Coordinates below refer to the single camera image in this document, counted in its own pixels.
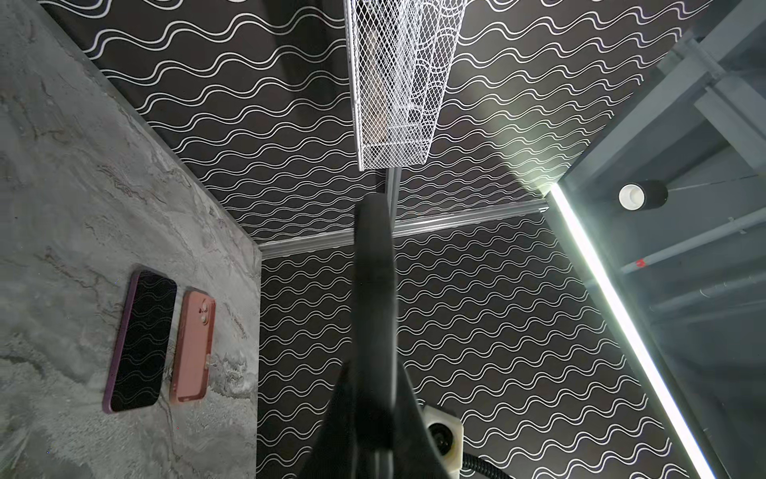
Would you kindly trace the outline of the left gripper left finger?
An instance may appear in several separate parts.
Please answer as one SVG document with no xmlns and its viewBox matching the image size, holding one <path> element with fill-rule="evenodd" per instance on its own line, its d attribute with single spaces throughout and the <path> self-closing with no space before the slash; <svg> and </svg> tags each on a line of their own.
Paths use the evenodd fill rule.
<svg viewBox="0 0 766 479">
<path fill-rule="evenodd" d="M 355 394 L 351 364 L 344 363 L 327 411 L 321 422 L 319 437 L 311 449 L 298 478 L 356 477 Z"/>
</svg>

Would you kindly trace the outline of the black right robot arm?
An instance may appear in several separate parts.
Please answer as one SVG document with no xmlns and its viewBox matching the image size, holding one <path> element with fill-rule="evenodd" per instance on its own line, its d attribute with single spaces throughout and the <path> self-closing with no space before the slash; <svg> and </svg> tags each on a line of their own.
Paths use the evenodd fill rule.
<svg viewBox="0 0 766 479">
<path fill-rule="evenodd" d="M 463 467 L 488 479 L 513 479 L 511 475 L 507 474 L 502 469 L 496 467 L 487 460 L 468 452 L 463 453 Z"/>
</svg>

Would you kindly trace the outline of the black phone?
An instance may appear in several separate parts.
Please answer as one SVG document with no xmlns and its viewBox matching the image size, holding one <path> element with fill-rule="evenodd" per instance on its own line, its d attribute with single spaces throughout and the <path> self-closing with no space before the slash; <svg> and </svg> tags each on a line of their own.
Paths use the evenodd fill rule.
<svg viewBox="0 0 766 479">
<path fill-rule="evenodd" d="M 395 273 L 387 195 L 354 210 L 351 319 L 358 478 L 394 476 Z"/>
</svg>

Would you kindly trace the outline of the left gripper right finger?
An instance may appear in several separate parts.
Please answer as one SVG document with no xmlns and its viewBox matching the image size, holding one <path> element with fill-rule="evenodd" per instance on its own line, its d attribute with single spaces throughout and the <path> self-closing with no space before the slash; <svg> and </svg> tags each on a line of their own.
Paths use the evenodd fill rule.
<svg viewBox="0 0 766 479">
<path fill-rule="evenodd" d="M 424 425 L 412 384 L 402 364 L 397 365 L 393 470 L 394 478 L 450 477 Z"/>
</svg>

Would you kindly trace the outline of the pink phone case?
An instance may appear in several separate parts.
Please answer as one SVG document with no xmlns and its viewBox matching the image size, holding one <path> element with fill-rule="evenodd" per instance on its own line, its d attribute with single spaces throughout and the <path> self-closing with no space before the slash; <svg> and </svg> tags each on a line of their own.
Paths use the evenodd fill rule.
<svg viewBox="0 0 766 479">
<path fill-rule="evenodd" d="M 186 291 L 176 342 L 171 401 L 201 400 L 207 394 L 215 332 L 215 300 L 202 291 Z"/>
</svg>

